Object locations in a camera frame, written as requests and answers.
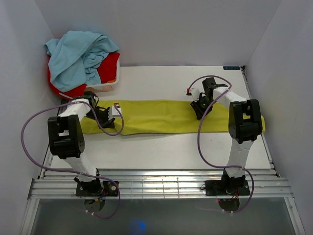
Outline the yellow-green trousers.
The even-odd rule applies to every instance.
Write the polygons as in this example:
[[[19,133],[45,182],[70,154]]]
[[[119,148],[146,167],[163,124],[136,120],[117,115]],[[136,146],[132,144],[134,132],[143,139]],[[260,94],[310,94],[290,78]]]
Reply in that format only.
[[[100,100],[100,107],[118,103],[122,109],[124,128],[122,135],[133,134],[184,134],[196,133],[200,120],[188,101],[176,100]],[[220,103],[205,117],[202,133],[228,133],[229,111]],[[95,120],[84,117],[81,121],[84,134],[103,133]],[[114,128],[105,128],[108,133],[121,130],[121,118],[116,118]]]

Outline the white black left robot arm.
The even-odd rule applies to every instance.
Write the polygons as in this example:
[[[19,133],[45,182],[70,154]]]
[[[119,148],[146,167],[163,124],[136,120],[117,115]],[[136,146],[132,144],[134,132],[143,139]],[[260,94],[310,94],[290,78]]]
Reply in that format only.
[[[115,118],[109,115],[110,108],[97,105],[99,99],[93,92],[84,92],[76,97],[64,112],[56,117],[50,117],[47,121],[49,149],[54,156],[68,163],[72,170],[78,173],[74,180],[83,192],[98,196],[104,189],[104,184],[99,178],[99,171],[94,167],[83,152],[85,139],[81,127],[84,117],[98,120],[102,128],[114,128]]]

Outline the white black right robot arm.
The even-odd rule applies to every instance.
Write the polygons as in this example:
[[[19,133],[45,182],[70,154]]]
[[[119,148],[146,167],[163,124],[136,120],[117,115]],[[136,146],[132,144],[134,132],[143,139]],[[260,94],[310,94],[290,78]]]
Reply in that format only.
[[[223,170],[221,179],[208,180],[204,183],[207,196],[227,196],[233,198],[239,195],[251,195],[245,174],[249,151],[263,131],[263,123],[259,101],[246,99],[231,91],[232,85],[226,79],[216,83],[216,76],[203,76],[203,92],[189,86],[186,91],[193,101],[191,107],[201,124],[207,114],[213,110],[216,103],[228,109],[228,132],[232,138],[231,150],[227,165],[216,166]]]

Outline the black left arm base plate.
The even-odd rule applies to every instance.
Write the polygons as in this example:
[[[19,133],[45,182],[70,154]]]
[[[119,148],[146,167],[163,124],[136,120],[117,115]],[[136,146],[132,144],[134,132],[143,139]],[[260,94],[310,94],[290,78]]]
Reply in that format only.
[[[77,184],[76,196],[79,197],[115,197],[118,195],[117,186],[110,181],[80,182]]]

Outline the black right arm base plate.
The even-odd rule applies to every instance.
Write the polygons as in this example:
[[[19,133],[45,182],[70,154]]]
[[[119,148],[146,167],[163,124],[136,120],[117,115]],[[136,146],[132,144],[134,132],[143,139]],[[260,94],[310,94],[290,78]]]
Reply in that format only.
[[[207,180],[200,186],[201,190],[205,190],[206,196],[249,196],[250,189],[247,180],[243,183],[235,185],[223,185],[221,180]]]

